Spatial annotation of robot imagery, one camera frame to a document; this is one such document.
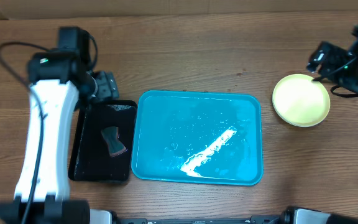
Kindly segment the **orange green scrub sponge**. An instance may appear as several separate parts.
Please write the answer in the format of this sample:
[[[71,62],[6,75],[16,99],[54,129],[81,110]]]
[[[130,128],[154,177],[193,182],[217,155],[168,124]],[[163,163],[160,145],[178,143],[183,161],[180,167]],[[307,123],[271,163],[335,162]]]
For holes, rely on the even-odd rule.
[[[101,130],[101,135],[106,143],[111,157],[116,157],[127,151],[127,147],[119,140],[119,128],[111,126]]]

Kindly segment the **yellow plate with blue stain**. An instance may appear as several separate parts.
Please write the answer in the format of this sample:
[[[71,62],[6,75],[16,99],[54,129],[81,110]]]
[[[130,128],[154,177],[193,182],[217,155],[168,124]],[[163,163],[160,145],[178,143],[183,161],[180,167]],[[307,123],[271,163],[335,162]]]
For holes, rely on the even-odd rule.
[[[304,74],[282,78],[273,89],[275,112],[287,123],[298,127],[312,127],[328,115],[331,100],[323,84]]]

